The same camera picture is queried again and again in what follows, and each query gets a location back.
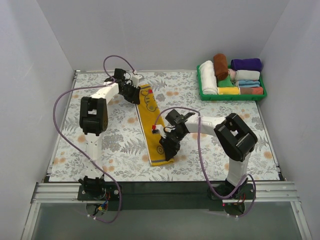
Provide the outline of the blue yellow cloth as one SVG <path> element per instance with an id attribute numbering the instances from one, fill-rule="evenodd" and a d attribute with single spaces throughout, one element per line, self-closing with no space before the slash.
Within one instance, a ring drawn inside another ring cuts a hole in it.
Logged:
<path id="1" fill-rule="evenodd" d="M 151 166 L 161 166 L 174 162 L 174 159 L 166 160 L 165 151 L 159 143 L 161 135 L 152 133 L 153 125 L 160 114 L 152 87 L 149 84 L 140 86 L 140 104 L 136 106 L 140 127 L 143 133 L 144 142 L 147 147 L 147 154 Z"/>

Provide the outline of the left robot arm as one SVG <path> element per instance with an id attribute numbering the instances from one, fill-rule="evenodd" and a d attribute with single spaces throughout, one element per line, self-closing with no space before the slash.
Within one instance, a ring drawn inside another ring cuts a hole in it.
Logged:
<path id="1" fill-rule="evenodd" d="M 107 105 L 118 94 L 129 103 L 140 104 L 139 82 L 143 76 L 136 71 L 130 78 L 126 78 L 126 74 L 125 70 L 116 68 L 101 89 L 91 96 L 82 97 L 80 101 L 79 126 L 85 136 L 85 154 L 89 157 L 89 163 L 79 182 L 84 193 L 95 200 L 102 199 L 106 194 L 102 172 L 102 140 L 109 124 Z"/>

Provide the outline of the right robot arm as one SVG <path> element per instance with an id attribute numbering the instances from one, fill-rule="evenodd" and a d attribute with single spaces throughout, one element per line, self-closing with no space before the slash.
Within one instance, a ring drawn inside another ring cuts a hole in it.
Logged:
<path id="1" fill-rule="evenodd" d="M 208 117 L 201 116 L 199 111 L 190 108 L 187 111 L 187 114 L 183 115 L 174 107 L 166 109 L 168 114 L 165 119 L 169 126 L 155 122 L 151 127 L 152 133 L 160 134 L 159 143 L 164 150 L 166 161 L 177 155 L 181 147 L 180 142 L 188 134 L 217 137 L 229 158 L 229 169 L 224 193 L 218 193 L 211 184 L 209 189 L 217 198 L 227 200 L 238 193 L 250 178 L 250 174 L 247 173 L 248 163 L 258 138 L 236 113 L 226 117 Z"/>

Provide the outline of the green plastic tray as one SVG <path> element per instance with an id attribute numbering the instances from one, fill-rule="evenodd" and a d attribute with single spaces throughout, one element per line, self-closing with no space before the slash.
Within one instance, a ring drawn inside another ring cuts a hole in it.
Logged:
<path id="1" fill-rule="evenodd" d="M 260 101 L 268 95 L 262 75 L 259 77 L 260 86 L 263 89 L 262 94 L 203 94 L 200 65 L 196 67 L 196 71 L 199 85 L 199 96 L 202 101 Z"/>

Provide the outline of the floral patterned table mat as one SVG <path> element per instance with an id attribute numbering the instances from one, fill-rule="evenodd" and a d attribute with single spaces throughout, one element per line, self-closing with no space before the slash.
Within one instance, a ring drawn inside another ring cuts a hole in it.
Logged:
<path id="1" fill-rule="evenodd" d="M 81 73 L 49 179 L 277 181 L 254 101 L 203 101 L 194 71 L 138 74 L 138 104 L 103 73 Z"/>

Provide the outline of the yellow rolled towel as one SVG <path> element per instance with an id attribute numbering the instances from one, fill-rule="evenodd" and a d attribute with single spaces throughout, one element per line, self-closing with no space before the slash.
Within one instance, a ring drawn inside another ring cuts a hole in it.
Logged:
<path id="1" fill-rule="evenodd" d="M 240 89 L 238 87 L 218 87 L 219 95 L 239 95 Z"/>

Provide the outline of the white rolled towel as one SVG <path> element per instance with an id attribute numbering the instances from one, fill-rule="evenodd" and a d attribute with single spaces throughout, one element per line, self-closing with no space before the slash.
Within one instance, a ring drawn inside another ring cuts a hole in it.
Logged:
<path id="1" fill-rule="evenodd" d="M 204 95 L 217 95 L 218 86 L 215 76 L 214 64 L 207 60 L 199 66 L 202 93 Z"/>

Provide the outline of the green rolled towel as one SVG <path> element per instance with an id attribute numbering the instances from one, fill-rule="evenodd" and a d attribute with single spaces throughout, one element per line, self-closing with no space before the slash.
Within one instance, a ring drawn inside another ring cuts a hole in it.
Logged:
<path id="1" fill-rule="evenodd" d="M 229 87 L 235 87 L 235 85 L 231 81 L 230 75 L 226 77 L 224 80 L 219 80 L 217 82 L 217 86 L 219 88 L 229 88 Z"/>

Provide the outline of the light blue rolled towel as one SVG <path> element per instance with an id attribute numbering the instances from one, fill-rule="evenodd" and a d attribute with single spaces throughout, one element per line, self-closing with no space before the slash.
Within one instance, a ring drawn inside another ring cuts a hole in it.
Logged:
<path id="1" fill-rule="evenodd" d="M 240 88 L 257 88 L 261 86 L 259 80 L 239 80 L 236 85 Z"/>

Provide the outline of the pink rolled towel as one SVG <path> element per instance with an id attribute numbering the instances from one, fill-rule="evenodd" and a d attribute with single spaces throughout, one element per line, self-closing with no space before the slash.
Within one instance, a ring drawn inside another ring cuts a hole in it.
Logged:
<path id="1" fill-rule="evenodd" d="M 230 80 L 232 82 L 236 82 L 237 81 L 237 71 L 229 68 L 228 72 L 229 72 Z"/>

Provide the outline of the grey rolled towel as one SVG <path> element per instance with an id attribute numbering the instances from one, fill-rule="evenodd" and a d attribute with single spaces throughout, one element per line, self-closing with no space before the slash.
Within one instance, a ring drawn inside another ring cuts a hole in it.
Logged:
<path id="1" fill-rule="evenodd" d="M 235 74 L 236 81 L 257 81 L 260 78 L 260 72 L 254 70 L 237 70 Z"/>

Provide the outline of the red brown rolled towel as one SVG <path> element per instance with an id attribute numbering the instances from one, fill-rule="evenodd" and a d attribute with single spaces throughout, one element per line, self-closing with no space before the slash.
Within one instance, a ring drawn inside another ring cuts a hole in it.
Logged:
<path id="1" fill-rule="evenodd" d="M 240 87 L 239 93 L 241 95 L 263 95 L 264 89 L 261 86 L 259 86 L 259 87 Z"/>

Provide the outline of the purple rolled towel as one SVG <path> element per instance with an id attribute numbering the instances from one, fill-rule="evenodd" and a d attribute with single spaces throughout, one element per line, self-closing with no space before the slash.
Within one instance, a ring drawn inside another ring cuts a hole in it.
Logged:
<path id="1" fill-rule="evenodd" d="M 230 67 L 235 71 L 247 70 L 261 72 L 263 64 L 259 58 L 232 59 Z"/>

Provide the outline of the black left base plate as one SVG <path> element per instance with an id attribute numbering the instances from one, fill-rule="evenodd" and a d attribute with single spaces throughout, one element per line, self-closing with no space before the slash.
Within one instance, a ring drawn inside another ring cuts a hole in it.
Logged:
<path id="1" fill-rule="evenodd" d="M 114 184 L 102 186 L 83 186 L 78 189 L 78 201 L 119 201 L 120 191 Z"/>

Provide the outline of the aluminium frame rail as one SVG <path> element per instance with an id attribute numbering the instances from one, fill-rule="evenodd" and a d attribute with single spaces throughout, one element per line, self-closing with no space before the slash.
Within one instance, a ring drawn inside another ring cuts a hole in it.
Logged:
<path id="1" fill-rule="evenodd" d="M 290 181 L 248 182 L 234 198 L 204 181 L 122 182 L 119 201 L 77 200 L 78 183 L 39 183 L 24 240 L 310 240 Z"/>

